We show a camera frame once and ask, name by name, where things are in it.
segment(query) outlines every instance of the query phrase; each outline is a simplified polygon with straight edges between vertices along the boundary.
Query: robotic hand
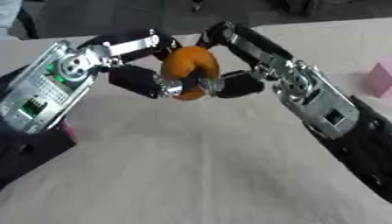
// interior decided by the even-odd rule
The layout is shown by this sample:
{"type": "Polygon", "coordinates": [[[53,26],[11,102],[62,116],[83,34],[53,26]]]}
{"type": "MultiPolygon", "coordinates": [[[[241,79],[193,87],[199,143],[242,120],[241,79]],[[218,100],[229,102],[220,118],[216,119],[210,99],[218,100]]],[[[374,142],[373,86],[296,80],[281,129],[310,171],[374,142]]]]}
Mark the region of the robotic hand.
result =
{"type": "Polygon", "coordinates": [[[89,90],[99,73],[109,82],[157,99],[196,100],[203,95],[234,98],[260,93],[273,82],[281,103],[358,179],[392,202],[390,122],[355,96],[347,97],[316,67],[239,24],[217,24],[196,46],[181,47],[157,30],[94,38],[73,49],[63,41],[11,79],[0,101],[3,126],[34,135],[59,123],[89,90]],[[223,45],[247,62],[249,71],[220,75],[207,50],[223,45]],[[127,64],[154,55],[161,74],[127,64]]]}

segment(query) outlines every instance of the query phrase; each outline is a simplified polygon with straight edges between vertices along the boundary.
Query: pink object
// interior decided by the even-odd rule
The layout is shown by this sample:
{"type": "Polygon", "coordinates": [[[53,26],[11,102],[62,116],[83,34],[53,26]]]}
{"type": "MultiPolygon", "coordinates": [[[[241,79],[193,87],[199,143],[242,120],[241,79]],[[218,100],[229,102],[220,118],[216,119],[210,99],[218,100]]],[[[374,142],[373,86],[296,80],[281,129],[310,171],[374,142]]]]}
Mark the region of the pink object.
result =
{"type": "Polygon", "coordinates": [[[392,58],[375,65],[367,77],[367,86],[379,98],[392,95],[392,58]]]}

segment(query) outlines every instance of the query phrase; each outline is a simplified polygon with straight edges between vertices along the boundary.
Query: screw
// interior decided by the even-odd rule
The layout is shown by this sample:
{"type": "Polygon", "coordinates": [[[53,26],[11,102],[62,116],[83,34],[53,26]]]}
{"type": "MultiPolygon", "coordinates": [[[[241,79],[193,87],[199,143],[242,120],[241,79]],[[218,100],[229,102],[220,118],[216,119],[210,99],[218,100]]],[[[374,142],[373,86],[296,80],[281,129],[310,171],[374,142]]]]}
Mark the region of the screw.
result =
{"type": "Polygon", "coordinates": [[[377,127],[379,127],[380,126],[380,123],[377,121],[377,120],[375,120],[375,121],[373,121],[373,122],[371,122],[370,124],[369,124],[369,128],[371,129],[371,130],[375,130],[375,129],[377,129],[377,127]]]}

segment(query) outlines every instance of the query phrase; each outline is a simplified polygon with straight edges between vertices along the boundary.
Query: floor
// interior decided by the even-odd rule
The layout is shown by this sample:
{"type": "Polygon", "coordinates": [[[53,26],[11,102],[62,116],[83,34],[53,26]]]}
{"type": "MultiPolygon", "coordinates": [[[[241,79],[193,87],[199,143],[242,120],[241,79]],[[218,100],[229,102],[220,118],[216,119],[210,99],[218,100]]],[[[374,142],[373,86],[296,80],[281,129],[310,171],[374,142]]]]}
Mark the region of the floor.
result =
{"type": "MultiPolygon", "coordinates": [[[[47,0],[25,3],[24,7],[34,17],[42,38],[98,35],[139,27],[186,34],[200,32],[221,20],[256,26],[392,16],[389,0],[329,4],[310,17],[289,15],[279,5],[268,2],[206,0],[196,13],[191,12],[190,0],[47,0]]],[[[19,22],[11,34],[25,37],[19,22]]]]}

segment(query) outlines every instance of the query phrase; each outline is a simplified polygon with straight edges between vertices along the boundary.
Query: white table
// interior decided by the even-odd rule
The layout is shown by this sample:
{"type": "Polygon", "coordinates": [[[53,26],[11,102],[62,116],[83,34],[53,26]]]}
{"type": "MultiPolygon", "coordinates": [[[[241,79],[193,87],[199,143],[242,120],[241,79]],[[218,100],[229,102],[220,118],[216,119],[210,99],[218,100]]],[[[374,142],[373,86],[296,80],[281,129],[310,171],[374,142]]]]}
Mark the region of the white table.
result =
{"type": "MultiPolygon", "coordinates": [[[[390,27],[392,19],[256,29],[392,117],[392,100],[360,85],[392,55],[390,27]]],[[[196,38],[179,37],[185,45],[196,38]]],[[[32,62],[53,41],[1,43],[0,71],[32,62]]],[[[246,68],[224,48],[213,52],[223,72],[246,68]]],[[[137,64],[159,69],[153,58],[137,64]]],[[[79,145],[0,192],[0,223],[392,223],[392,205],[319,145],[270,89],[236,100],[153,101],[102,78],[69,120],[79,145]]]]}

